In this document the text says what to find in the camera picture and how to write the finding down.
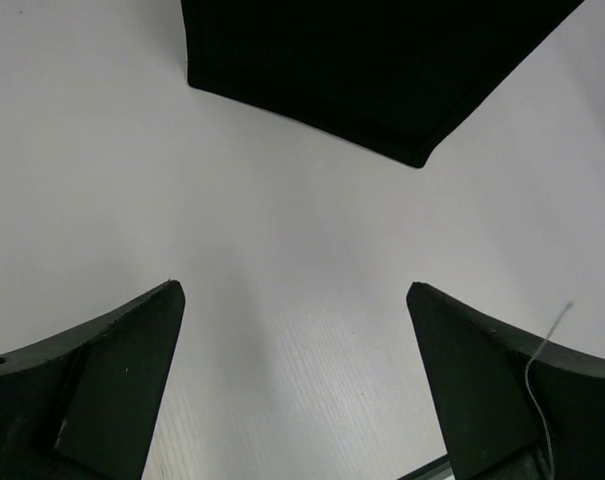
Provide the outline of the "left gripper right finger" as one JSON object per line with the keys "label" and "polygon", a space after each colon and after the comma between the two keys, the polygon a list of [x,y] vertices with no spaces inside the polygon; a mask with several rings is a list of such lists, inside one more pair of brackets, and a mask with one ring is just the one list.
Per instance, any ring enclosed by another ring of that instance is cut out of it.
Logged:
{"label": "left gripper right finger", "polygon": [[425,283],[407,294],[456,479],[605,479],[605,359]]}

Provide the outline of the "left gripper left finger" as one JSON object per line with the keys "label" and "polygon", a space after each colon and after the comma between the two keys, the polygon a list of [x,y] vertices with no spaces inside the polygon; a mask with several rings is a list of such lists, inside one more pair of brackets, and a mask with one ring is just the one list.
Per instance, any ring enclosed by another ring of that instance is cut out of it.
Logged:
{"label": "left gripper left finger", "polygon": [[0,479],[141,478],[184,309],[169,280],[0,354]]}

